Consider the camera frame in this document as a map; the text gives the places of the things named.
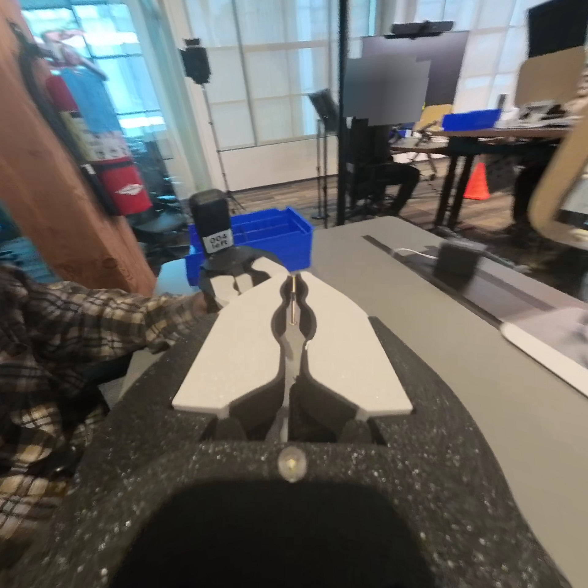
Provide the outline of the red fire extinguisher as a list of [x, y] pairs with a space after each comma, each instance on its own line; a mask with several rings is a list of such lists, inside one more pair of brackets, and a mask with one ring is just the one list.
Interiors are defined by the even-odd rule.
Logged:
[[143, 180], [101, 78], [86, 68], [62, 67], [47, 92], [73, 152], [106, 213], [127, 217], [150, 209]]

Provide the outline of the wooden column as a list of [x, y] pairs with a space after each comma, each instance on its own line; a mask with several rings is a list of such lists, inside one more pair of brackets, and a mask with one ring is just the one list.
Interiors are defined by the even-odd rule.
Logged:
[[31, 33], [17, 1], [1, 1], [1, 201], [64, 281], [151, 295], [156, 276], [123, 217], [110, 218], [31, 98], [10, 24]]

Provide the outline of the person's plaid shirt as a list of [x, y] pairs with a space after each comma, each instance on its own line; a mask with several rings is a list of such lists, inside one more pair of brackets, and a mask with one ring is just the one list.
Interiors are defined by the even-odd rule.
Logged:
[[1, 361], [1, 543], [30, 539], [61, 505], [108, 413], [78, 374], [60, 383], [36, 362]]

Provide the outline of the black tilted panel stand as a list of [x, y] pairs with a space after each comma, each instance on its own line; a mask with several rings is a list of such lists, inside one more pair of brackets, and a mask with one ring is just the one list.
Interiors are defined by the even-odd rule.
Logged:
[[314, 221], [321, 221], [328, 227], [328, 137], [339, 136], [339, 107], [336, 105], [329, 89], [312, 92], [307, 95], [317, 115], [316, 118], [316, 183], [317, 211], [312, 216]]

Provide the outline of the orange traffic cone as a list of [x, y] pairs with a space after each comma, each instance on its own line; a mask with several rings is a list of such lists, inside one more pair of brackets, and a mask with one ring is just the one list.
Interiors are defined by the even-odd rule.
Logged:
[[486, 165], [478, 162], [467, 181], [464, 198], [469, 201], [486, 201], [490, 198]]

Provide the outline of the wooden desk with black legs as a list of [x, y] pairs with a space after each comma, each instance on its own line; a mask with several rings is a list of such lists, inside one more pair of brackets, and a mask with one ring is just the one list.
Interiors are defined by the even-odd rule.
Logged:
[[441, 155], [449, 158], [436, 215], [429, 230], [440, 236], [458, 227], [475, 158], [497, 155], [543, 162], [555, 152], [559, 143], [586, 121], [578, 119], [568, 126], [539, 128], [435, 130], [430, 132], [428, 139], [411, 137], [393, 141], [391, 150], [393, 153]]

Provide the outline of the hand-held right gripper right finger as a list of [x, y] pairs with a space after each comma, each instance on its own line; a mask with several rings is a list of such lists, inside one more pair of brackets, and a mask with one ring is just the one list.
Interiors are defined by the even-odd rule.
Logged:
[[330, 436], [350, 422], [407, 416], [413, 405], [376, 334], [354, 301], [309, 272], [296, 277], [300, 356], [295, 399]]

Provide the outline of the blue plastic bin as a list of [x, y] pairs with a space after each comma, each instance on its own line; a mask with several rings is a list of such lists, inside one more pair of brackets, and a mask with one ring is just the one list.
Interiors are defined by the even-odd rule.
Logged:
[[270, 252], [289, 271], [311, 266], [313, 226], [291, 207], [234, 215], [231, 229], [236, 246]]

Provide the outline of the blue bin on desk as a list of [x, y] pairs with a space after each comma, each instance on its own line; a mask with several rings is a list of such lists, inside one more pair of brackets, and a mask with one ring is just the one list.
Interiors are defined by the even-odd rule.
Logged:
[[491, 129], [496, 125], [501, 114], [501, 109], [446, 114], [442, 120], [442, 129], [444, 132], [457, 133]]

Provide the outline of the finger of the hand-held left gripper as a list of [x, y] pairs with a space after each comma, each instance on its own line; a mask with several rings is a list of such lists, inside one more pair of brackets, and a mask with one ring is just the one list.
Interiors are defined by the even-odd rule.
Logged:
[[281, 278], [283, 283], [288, 275], [287, 268], [281, 262], [269, 257], [258, 257], [246, 262], [244, 273], [236, 277], [236, 290], [238, 295], [243, 295], [273, 277]]
[[215, 275], [211, 277], [212, 295], [218, 308], [225, 308], [240, 296], [236, 279], [232, 275]]

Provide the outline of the black device on tripod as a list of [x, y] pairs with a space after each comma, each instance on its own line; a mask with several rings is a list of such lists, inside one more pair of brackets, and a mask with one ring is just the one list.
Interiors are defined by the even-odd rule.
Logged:
[[239, 202], [239, 200], [237, 200], [237, 198], [232, 194], [226, 176], [224, 161], [222, 159], [219, 141], [217, 137], [217, 130], [215, 128], [215, 124], [213, 121], [212, 110], [210, 107], [210, 101], [207, 92], [207, 85], [209, 84], [211, 78], [211, 69], [207, 50], [202, 45], [201, 40], [199, 38], [184, 39], [184, 44], [184, 48], [181, 48], [179, 52], [182, 59], [185, 77], [191, 79], [196, 85], [201, 87], [208, 123], [210, 131], [212, 133], [212, 139], [215, 147], [215, 153], [217, 155], [217, 161], [219, 164], [222, 181], [224, 183], [224, 192], [226, 194], [226, 197], [231, 202], [231, 212], [236, 213], [238, 210], [240, 210], [241, 212], [247, 212], [246, 207], [241, 202]]

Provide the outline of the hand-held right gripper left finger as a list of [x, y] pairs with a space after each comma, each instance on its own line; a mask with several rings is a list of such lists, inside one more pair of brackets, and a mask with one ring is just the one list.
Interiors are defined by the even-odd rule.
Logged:
[[269, 429], [285, 398], [286, 314], [291, 276], [270, 277], [218, 313], [172, 400], [174, 410]]

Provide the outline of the black pole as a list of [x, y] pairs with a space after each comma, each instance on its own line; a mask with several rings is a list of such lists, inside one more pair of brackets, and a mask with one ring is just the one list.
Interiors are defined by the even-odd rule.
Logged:
[[344, 116], [344, 89], [346, 64], [348, 59], [349, 40], [349, 2], [338, 1], [339, 42], [337, 64], [339, 68], [339, 119], [337, 126], [337, 198], [336, 198], [336, 226], [346, 222], [346, 134], [347, 124]]

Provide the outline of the instruction sheet on stand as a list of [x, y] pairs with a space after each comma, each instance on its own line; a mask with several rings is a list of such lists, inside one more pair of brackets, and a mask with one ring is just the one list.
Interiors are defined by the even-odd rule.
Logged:
[[[559, 245], [587, 253], [587, 107], [564, 138], [534, 191], [532, 227]], [[499, 327], [502, 336], [587, 397], [587, 275], [574, 306], [527, 311]]]

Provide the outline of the black webcam bar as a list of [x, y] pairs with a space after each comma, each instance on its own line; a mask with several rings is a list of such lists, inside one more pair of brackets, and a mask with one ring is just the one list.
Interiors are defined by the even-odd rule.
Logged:
[[390, 30], [390, 38], [410, 39], [430, 38], [451, 32], [454, 21], [423, 21], [405, 24], [394, 24]]

